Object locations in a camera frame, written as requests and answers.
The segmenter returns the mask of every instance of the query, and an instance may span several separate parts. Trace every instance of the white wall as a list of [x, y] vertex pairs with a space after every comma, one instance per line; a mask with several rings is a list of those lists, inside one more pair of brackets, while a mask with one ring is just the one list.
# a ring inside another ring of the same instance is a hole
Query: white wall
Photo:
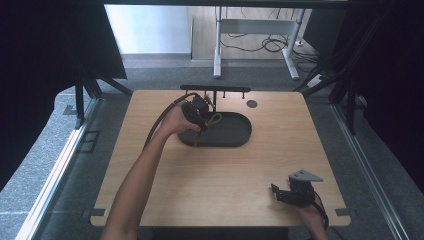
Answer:
[[188, 6], [105, 5], [121, 54], [191, 53]]

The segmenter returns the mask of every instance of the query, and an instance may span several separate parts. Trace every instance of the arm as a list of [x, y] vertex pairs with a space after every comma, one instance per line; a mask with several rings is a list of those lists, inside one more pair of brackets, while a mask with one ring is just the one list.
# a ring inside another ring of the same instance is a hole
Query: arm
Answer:
[[[321, 199], [317, 194], [315, 194], [315, 202], [322, 206]], [[299, 214], [300, 219], [303, 222], [303, 225], [309, 230], [313, 240], [328, 240], [327, 232], [325, 231], [324, 221], [321, 214], [318, 210], [309, 205], [307, 207], [299, 207], [292, 205], [297, 213]]]
[[172, 134], [187, 129], [199, 131], [200, 127], [185, 119], [179, 104], [166, 115], [126, 175], [113, 201], [101, 239], [137, 239], [141, 216], [165, 143]]

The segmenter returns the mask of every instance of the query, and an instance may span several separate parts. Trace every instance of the gray triangular object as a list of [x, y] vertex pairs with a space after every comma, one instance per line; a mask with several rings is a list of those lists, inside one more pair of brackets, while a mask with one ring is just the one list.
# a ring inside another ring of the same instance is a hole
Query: gray triangular object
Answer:
[[290, 174], [289, 177], [297, 179], [299, 181], [314, 181], [314, 182], [322, 182], [322, 178], [315, 176], [314, 174], [306, 171], [306, 170], [300, 170], [293, 174]]

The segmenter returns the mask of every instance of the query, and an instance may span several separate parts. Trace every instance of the wooden table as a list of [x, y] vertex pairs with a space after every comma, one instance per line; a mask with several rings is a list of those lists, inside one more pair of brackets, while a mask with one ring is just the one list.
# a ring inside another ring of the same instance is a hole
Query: wooden table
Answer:
[[[142, 90], [133, 94], [113, 151], [91, 223], [104, 226], [114, 196], [160, 113], [184, 91]], [[246, 102], [255, 100], [250, 108]], [[238, 112], [252, 123], [250, 140], [235, 148], [190, 147], [172, 136], [164, 149], [140, 226], [297, 226], [296, 213], [278, 202], [270, 184], [287, 189], [288, 175], [305, 169], [332, 226], [349, 216], [314, 123], [300, 93], [218, 93], [217, 111]]]

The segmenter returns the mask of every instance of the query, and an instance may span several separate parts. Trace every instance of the hand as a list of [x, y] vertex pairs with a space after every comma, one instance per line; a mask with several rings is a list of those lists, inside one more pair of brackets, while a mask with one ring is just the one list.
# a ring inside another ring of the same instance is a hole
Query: hand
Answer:
[[182, 133], [186, 130], [200, 131], [200, 127], [196, 124], [193, 124], [185, 118], [181, 106], [184, 103], [178, 103], [171, 111], [166, 114], [165, 118], [162, 120], [162, 123], [159, 127], [160, 131], [164, 131], [167, 135], [172, 135], [174, 133]]
[[[315, 193], [315, 202], [322, 207], [321, 199], [318, 194]], [[327, 232], [324, 227], [324, 220], [318, 210], [311, 205], [306, 207], [299, 207], [292, 205], [299, 214], [300, 219], [303, 222], [303, 225], [309, 230], [312, 235], [312, 239], [321, 240], [328, 239]]]

